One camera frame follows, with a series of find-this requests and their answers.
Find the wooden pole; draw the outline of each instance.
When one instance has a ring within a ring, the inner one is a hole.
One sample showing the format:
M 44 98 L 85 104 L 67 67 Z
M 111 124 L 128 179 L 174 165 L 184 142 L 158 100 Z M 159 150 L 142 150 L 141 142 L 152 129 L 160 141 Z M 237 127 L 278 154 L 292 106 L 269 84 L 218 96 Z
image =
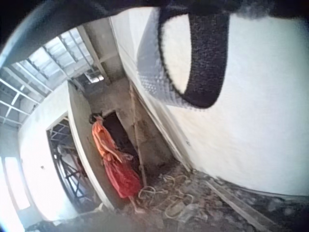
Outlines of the wooden pole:
M 136 149 L 137 153 L 139 155 L 139 160 L 140 160 L 140 171 L 141 171 L 141 177 L 143 181 L 143 185 L 147 186 L 147 178 L 146 178 L 146 173 L 145 173 L 145 167 L 143 163 L 143 158 L 140 153 L 140 144 L 138 140 L 138 130 L 137 130 L 137 125 L 136 125 L 136 107 L 135 107 L 135 101 L 136 101 L 136 95 L 135 95 L 135 90 L 130 83 L 130 95 L 131 95 L 131 101 L 132 101 L 132 115 L 133 115 L 133 128 L 134 128 L 134 137 L 135 137 L 135 144 L 136 144 Z

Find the wooden stick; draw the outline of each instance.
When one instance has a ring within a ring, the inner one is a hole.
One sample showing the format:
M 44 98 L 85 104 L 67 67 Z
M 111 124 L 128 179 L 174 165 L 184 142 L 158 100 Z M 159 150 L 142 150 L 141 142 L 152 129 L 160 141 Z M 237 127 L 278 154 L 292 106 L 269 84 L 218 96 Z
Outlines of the wooden stick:
M 245 218 L 251 225 L 262 232 L 288 232 L 289 230 L 273 222 L 260 212 L 256 211 L 245 202 L 231 194 L 213 180 L 206 181 L 206 184 L 213 190 L 223 201 L 230 205 L 237 213 Z
M 140 153 L 140 146 L 139 146 L 139 140 L 138 140 L 138 130 L 136 127 L 136 109 L 135 109 L 135 96 L 134 96 L 135 90 L 132 86 L 132 84 L 130 83 L 130 95 L 131 95 L 131 100 L 132 100 L 132 111 L 133 111 L 133 127 L 134 127 L 134 137 L 135 137 L 135 141 L 136 141 L 136 149 L 137 149 L 137 153 L 139 155 L 139 159 L 140 159 L 140 169 L 141 169 L 141 177 L 142 177 L 142 181 L 143 181 L 143 185 L 147 186 L 147 178 L 146 178 L 146 173 L 145 173 L 145 168 L 144 168 L 144 163 L 143 163 L 143 159 Z

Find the doorway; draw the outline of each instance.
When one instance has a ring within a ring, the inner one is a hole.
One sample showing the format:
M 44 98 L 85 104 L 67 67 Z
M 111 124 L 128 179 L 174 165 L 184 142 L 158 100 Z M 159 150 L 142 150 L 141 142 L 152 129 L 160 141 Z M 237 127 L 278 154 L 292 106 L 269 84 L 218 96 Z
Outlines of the doorway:
M 121 152 L 128 153 L 133 156 L 133 160 L 130 162 L 133 170 L 140 176 L 140 160 L 138 153 L 136 152 L 133 144 L 131 143 L 129 136 L 122 126 L 117 113 L 115 111 L 105 115 L 103 126 L 109 131 L 112 138 L 114 139 L 117 147 Z
M 79 158 L 67 117 L 47 130 L 52 158 L 60 182 L 79 213 L 94 210 L 101 203 Z

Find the dirt floor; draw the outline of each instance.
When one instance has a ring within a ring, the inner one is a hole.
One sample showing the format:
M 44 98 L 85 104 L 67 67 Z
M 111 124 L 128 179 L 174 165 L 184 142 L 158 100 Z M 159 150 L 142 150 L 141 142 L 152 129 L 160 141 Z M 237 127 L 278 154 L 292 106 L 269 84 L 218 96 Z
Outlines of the dirt floor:
M 137 215 L 132 205 L 122 210 L 90 212 L 62 221 L 47 232 L 256 232 L 243 217 L 221 200 L 205 183 L 204 173 L 188 173 L 176 163 L 144 188 L 138 197 L 146 214 Z M 297 210 L 281 199 L 247 193 L 224 181 L 221 186 L 276 223 L 295 230 Z

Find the hand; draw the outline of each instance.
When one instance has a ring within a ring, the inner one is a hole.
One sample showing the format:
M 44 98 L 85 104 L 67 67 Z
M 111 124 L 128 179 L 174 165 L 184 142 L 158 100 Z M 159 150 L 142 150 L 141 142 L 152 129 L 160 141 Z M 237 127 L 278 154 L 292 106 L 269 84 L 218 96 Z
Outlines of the hand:
M 133 160 L 133 155 L 130 155 L 130 154 L 128 154 L 128 153 L 124 153 L 123 156 L 124 156 L 124 158 L 125 158 L 126 160 L 128 160 L 128 161 Z
M 124 160 L 122 159 L 122 155 L 119 152 L 115 152 L 114 156 L 117 158 L 117 160 L 119 160 L 119 162 L 124 162 Z

